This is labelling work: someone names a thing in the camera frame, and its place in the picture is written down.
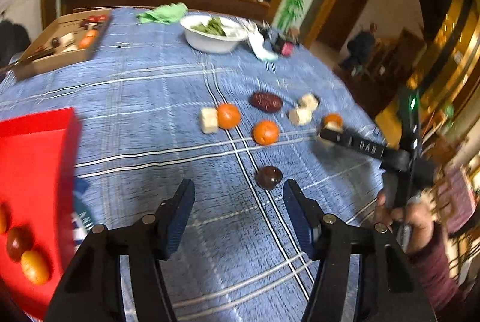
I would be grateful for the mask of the person right hand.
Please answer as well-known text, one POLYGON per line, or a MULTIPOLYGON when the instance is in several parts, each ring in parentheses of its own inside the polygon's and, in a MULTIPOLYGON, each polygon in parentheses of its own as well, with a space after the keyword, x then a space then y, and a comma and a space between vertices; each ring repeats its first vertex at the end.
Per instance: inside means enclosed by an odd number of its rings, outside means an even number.
POLYGON ((389 209, 386 207, 386 195, 383 190, 377 194, 373 217, 374 224, 383 223, 389 229, 394 222, 411 228, 410 241, 405 247, 406 254, 414 254, 425 248, 434 233, 434 220, 429 205, 422 199, 409 203, 405 208, 389 209))

